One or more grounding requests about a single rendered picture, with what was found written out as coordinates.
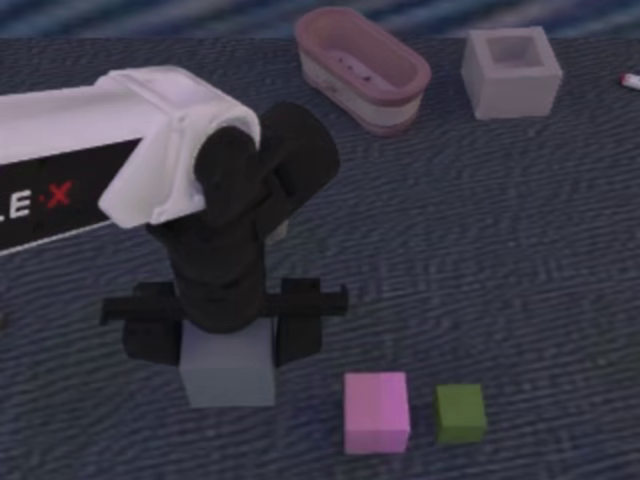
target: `pink cube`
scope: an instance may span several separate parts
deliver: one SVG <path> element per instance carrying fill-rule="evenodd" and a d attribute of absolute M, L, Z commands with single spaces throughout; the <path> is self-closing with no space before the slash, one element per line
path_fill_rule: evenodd
<path fill-rule="evenodd" d="M 407 378 L 403 372 L 345 374 L 345 453 L 402 453 L 410 433 Z"/>

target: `gray cube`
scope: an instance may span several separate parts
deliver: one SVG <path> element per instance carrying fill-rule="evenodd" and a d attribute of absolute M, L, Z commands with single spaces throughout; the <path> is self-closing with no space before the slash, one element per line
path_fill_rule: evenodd
<path fill-rule="evenodd" d="M 461 73 L 479 120 L 548 115 L 563 77 L 542 27 L 470 31 Z"/>
<path fill-rule="evenodd" d="M 272 320 L 224 335 L 185 322 L 179 371 L 192 408 L 274 406 Z"/>

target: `green block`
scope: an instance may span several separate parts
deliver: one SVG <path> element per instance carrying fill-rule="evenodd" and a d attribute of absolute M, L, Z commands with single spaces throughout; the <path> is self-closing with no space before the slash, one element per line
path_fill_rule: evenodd
<path fill-rule="evenodd" d="M 437 441 L 480 442 L 487 431 L 482 386 L 438 385 L 435 394 Z"/>

